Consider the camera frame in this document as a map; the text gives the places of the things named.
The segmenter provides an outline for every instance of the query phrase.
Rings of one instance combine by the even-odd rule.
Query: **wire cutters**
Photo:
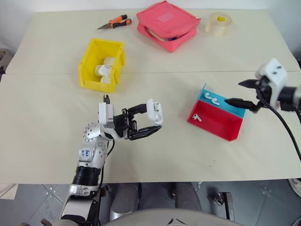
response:
[[[117,18],[110,20],[107,24],[101,26],[99,29],[115,28],[120,26],[126,26],[132,23],[131,19],[127,18],[127,14],[118,16]]]

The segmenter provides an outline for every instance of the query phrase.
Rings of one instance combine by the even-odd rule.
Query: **white table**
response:
[[[281,122],[267,109],[246,112],[240,135],[225,141],[186,122],[201,87],[225,97],[255,101],[237,85],[253,72],[126,73],[110,94],[115,112],[145,103],[163,107],[164,124],[152,136],[123,140],[105,164],[106,183],[229,181],[301,177],[301,164]],[[301,72],[289,73],[289,85]],[[77,74],[11,74],[0,83],[2,183],[69,183],[75,173],[83,127],[97,119],[103,93],[82,89]],[[281,113],[301,146],[294,113]],[[138,127],[147,125],[138,115]]]
[[[197,35],[169,53],[137,31],[141,10],[36,13],[7,73],[77,73],[91,38],[125,42],[123,73],[256,71],[277,58],[288,71],[299,71],[296,60],[265,10],[221,10],[233,18],[225,37],[203,32],[215,10],[188,10],[202,18]],[[115,16],[127,14],[133,24],[97,30]]]

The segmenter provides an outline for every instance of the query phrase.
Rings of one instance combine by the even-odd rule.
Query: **pink pouch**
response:
[[[201,20],[167,1],[157,3],[137,13],[137,18],[139,20],[137,30],[169,52],[175,51],[185,41],[195,36]],[[150,34],[148,29],[160,39]]]

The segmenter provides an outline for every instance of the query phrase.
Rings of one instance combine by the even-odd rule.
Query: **yellow plastic bin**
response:
[[[92,39],[79,64],[79,85],[105,92],[114,92],[119,75],[125,64],[124,43],[102,39]],[[95,75],[97,65],[102,65],[106,57],[115,57],[110,73],[111,83],[101,83],[101,76]]]

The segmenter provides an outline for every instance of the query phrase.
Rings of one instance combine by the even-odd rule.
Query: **tiled floor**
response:
[[[287,180],[194,183],[202,210],[225,217],[224,206],[212,204],[208,194],[231,192],[235,220],[245,226],[291,226],[301,216],[301,198]],[[167,183],[144,183],[139,208],[172,208]],[[15,200],[0,200],[1,225],[27,222],[41,226],[45,218],[55,221],[67,195],[68,185],[19,185]],[[102,199],[101,220],[108,221],[111,197]]]

